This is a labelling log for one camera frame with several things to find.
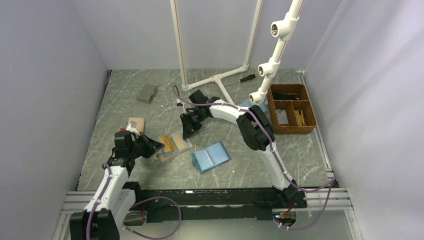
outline brown basket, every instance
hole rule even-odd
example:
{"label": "brown basket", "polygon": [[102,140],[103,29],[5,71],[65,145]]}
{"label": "brown basket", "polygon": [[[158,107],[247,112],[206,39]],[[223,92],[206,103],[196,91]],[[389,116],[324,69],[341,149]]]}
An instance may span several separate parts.
{"label": "brown basket", "polygon": [[[298,95],[299,100],[274,100],[273,93]],[[269,114],[276,134],[310,134],[317,125],[314,110],[303,84],[272,84],[267,93]],[[277,110],[285,110],[288,124],[279,124]],[[296,122],[295,111],[302,111],[303,126]]]}

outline gray marble surface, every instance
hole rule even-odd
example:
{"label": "gray marble surface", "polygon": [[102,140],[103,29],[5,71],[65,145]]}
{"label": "gray marble surface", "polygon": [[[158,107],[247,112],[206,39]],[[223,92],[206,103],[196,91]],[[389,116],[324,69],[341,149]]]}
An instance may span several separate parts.
{"label": "gray marble surface", "polygon": [[[229,69],[188,69],[189,83],[203,80]],[[255,69],[223,79],[224,85],[255,73]],[[227,87],[236,104],[248,100],[249,93],[258,89],[262,78]],[[151,103],[137,100],[144,84],[158,86]],[[299,83],[296,71],[281,69],[273,83]],[[180,71],[176,69],[113,70],[98,112],[91,143],[79,179],[79,191],[93,191],[103,178],[101,163],[108,160],[114,147],[114,133],[125,128],[128,118],[145,118],[145,134],[157,140],[157,136],[171,135],[182,130],[180,114],[172,86],[181,86]],[[201,86],[207,97],[224,99],[215,83]],[[189,92],[180,90],[183,97]],[[136,160],[130,181],[138,181],[142,189],[212,189],[258,188],[272,186],[270,176],[259,156],[243,141],[237,125],[222,119],[206,119],[202,129],[190,138],[193,148],[165,162],[152,157]],[[222,141],[232,159],[213,170],[200,174],[191,163],[191,153]],[[321,186],[327,182],[326,166],[322,159],[317,138],[311,134],[276,135],[277,148],[289,173],[303,187]]]}

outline wall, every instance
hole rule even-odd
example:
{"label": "wall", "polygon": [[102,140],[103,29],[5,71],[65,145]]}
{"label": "wall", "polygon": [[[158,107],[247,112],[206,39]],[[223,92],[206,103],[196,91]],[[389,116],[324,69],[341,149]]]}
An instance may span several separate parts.
{"label": "wall", "polygon": [[[305,69],[341,0],[307,0],[281,68]],[[72,0],[109,69],[178,69],[169,0]],[[290,0],[264,0],[250,65],[268,62]],[[179,0],[186,68],[238,68],[245,59],[256,0]]]}
{"label": "wall", "polygon": [[424,2],[344,0],[306,68],[366,240],[422,239]]}
{"label": "wall", "polygon": [[0,2],[0,239],[52,239],[106,73],[69,1]]}

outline purple cable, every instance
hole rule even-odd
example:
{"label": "purple cable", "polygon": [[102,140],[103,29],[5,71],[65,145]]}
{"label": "purple cable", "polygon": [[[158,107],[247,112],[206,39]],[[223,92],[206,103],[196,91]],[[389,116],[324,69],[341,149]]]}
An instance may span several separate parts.
{"label": "purple cable", "polygon": [[132,230],[131,228],[129,228],[128,226],[126,226],[124,224],[122,224],[123,227],[126,230],[130,231],[131,233],[133,233],[133,234],[136,234],[136,235],[138,235],[140,237],[143,237],[145,239],[150,239],[150,240],[162,240],[162,239],[169,238],[171,235],[173,235],[177,231],[177,229],[180,227],[182,214],[181,214],[180,206],[178,206],[178,204],[174,200],[172,200],[171,198],[166,197],[166,196],[155,196],[155,197],[151,197],[151,198],[145,199],[143,201],[139,201],[136,204],[132,205],[131,208],[133,208],[135,206],[138,206],[140,204],[143,204],[145,202],[148,202],[148,201],[151,201],[151,200],[155,200],[155,199],[165,199],[165,200],[168,200],[168,201],[170,201],[171,203],[173,203],[175,205],[176,209],[178,209],[178,213],[179,213],[178,223],[177,223],[176,227],[174,228],[174,230],[172,232],[170,232],[168,235],[162,236],[162,237],[151,237],[151,236],[143,235],[143,234],[139,233],[138,231],[134,231],[134,230]]}
{"label": "purple cable", "polygon": [[93,208],[91,209],[90,215],[88,216],[87,227],[85,228],[85,238],[87,240],[90,240],[90,230],[91,230],[93,215],[94,215],[94,212],[95,212],[97,206],[99,205],[97,201],[100,200],[100,199],[102,199],[102,197],[105,194],[106,189],[108,188],[109,183],[111,182],[111,179],[112,179],[111,178],[111,174],[112,174],[111,167],[108,164],[106,164],[106,163],[103,163],[101,166],[103,168],[106,168],[107,169],[107,171],[109,172],[109,176],[107,177],[106,183],[104,184],[103,189],[101,190],[100,194],[98,195],[98,198],[94,202]]}
{"label": "purple cable", "polygon": [[[174,85],[174,86],[172,86],[172,91],[173,91],[173,93],[176,95],[176,97],[178,98],[178,99],[180,99],[181,101],[183,101],[184,103],[186,103],[186,104],[189,104],[189,105],[193,105],[193,106],[199,106],[199,107],[203,107],[203,106],[228,106],[228,107],[232,107],[232,108],[234,108],[234,109],[239,109],[240,111],[242,111],[242,112],[246,112],[246,113],[249,113],[251,116],[252,116],[252,118],[255,120],[255,122],[257,123],[257,125],[259,126],[259,128],[262,130],[262,132],[265,134],[265,136],[268,138],[268,141],[269,141],[269,148],[271,149],[271,150],[274,150],[274,148],[273,148],[273,145],[271,144],[271,143],[273,143],[273,140],[272,140],[272,138],[271,138],[271,136],[267,133],[267,131],[265,130],[265,128],[264,128],[264,126],[262,126],[262,124],[259,122],[259,120],[256,118],[256,116],[255,116],[255,114],[252,112],[252,111],[250,111],[250,110],[248,110],[248,109],[242,109],[242,108],[240,108],[239,106],[236,106],[236,105],[233,105],[233,104],[230,104],[230,103],[214,103],[214,102],[211,102],[211,103],[192,103],[192,102],[190,102],[190,101],[188,101],[188,100],[186,100],[186,99],[183,99],[181,96],[180,96],[180,91],[178,90],[178,87],[176,86],[176,85]],[[300,190],[300,191],[302,191],[302,192],[304,192],[304,193],[315,193],[315,192],[317,192],[317,191],[319,191],[319,190],[321,190],[321,189],[323,189],[323,188],[325,188],[325,187],[327,187],[327,186],[329,186],[329,189],[328,189],[328,194],[327,194],[327,198],[325,199],[325,204],[324,204],[324,206],[322,207],[322,210],[321,210],[321,212],[319,213],[319,215],[318,215],[318,217],[317,217],[317,219],[316,220],[314,220],[311,224],[309,224],[308,226],[305,226],[305,227],[298,227],[298,228],[294,228],[293,230],[304,230],[304,229],[307,229],[307,228],[310,228],[310,227],[312,227],[320,218],[321,218],[321,216],[323,215],[323,213],[324,213],[324,210],[326,209],[326,206],[327,206],[327,202],[328,202],[328,200],[329,200],[329,198],[330,198],[330,192],[331,192],[331,187],[332,187],[332,185],[333,185],[333,183],[334,183],[334,181],[336,180],[336,178],[335,177],[333,177],[329,182],[327,182],[326,184],[324,184],[324,185],[322,185],[322,186],[320,186],[320,187],[318,187],[318,188],[315,188],[315,189],[312,189],[312,190],[307,190],[307,189],[304,189],[304,188],[302,188],[302,187],[299,187],[299,186],[297,186],[296,184],[294,184],[290,179],[289,179],[289,177],[284,173],[284,168],[283,168],[283,166],[282,166],[282,164],[280,163],[280,161],[279,161],[279,159],[278,159],[278,156],[277,156],[277,153],[275,152],[275,151],[273,151],[272,152],[273,153],[273,156],[274,156],[274,158],[275,158],[275,160],[277,161],[277,163],[278,163],[278,165],[279,165],[279,167],[280,167],[280,169],[281,169],[281,171],[283,172],[283,175],[284,175],[284,177],[285,177],[285,179],[293,186],[293,187],[295,187],[296,189],[298,189],[298,190]]]}

